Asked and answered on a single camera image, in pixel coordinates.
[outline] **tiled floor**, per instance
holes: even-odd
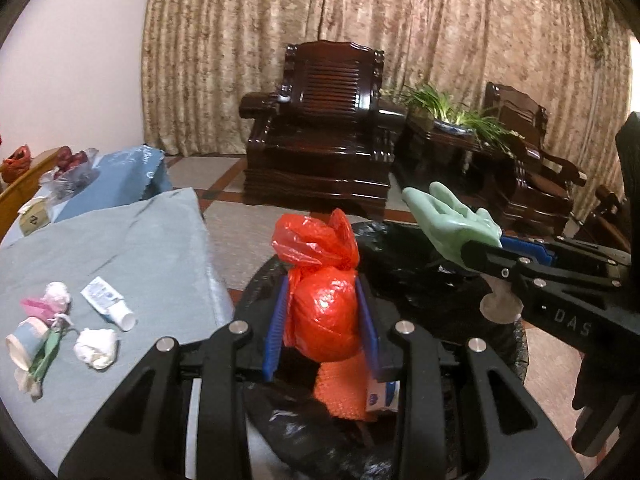
[[[272,256],[271,234],[276,220],[285,212],[309,214],[267,205],[242,203],[246,159],[231,156],[167,157],[169,175],[175,187],[194,187],[200,210],[209,229],[214,264],[224,277],[234,302],[255,271]],[[402,201],[401,190],[391,176],[385,219],[415,222]],[[328,219],[326,214],[312,216]],[[349,216],[351,222],[366,220]],[[576,226],[567,228],[573,234]],[[525,386],[543,407],[562,436],[569,438],[578,412],[571,408],[575,380],[580,368],[577,351],[542,330],[526,324],[529,342],[529,370]],[[596,459],[579,457],[586,472]]]

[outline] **potted plant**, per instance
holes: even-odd
[[[434,124],[444,132],[455,135],[474,135],[480,141],[511,155],[506,136],[519,136],[507,130],[497,118],[484,116],[478,110],[471,110],[462,103],[454,103],[452,97],[425,84],[401,93],[400,99],[412,113],[420,115],[423,110],[430,112]]]

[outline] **green plant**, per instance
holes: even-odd
[[[507,130],[495,117],[483,116],[478,110],[470,110],[462,103],[454,103],[450,94],[439,92],[433,86],[425,84],[401,93],[400,99],[410,108],[430,111],[440,121],[469,128],[480,139],[511,154],[504,136],[517,136],[516,132]]]

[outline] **crumpled tissue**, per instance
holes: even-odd
[[[78,359],[91,368],[103,370],[116,359],[118,336],[110,328],[91,330],[85,328],[78,336],[74,352]]]
[[[71,303],[71,295],[66,285],[62,282],[51,282],[44,290],[43,301],[55,303],[65,311],[68,304]]]

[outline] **beige patterned curtain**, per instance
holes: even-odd
[[[599,34],[609,38],[602,43]],[[547,149],[622,190],[613,137],[626,119],[630,47],[608,0],[149,0],[146,139],[169,153],[241,153],[245,92],[270,91],[287,43],[355,41],[386,53],[385,85],[430,81],[469,105],[488,80],[549,111]]]

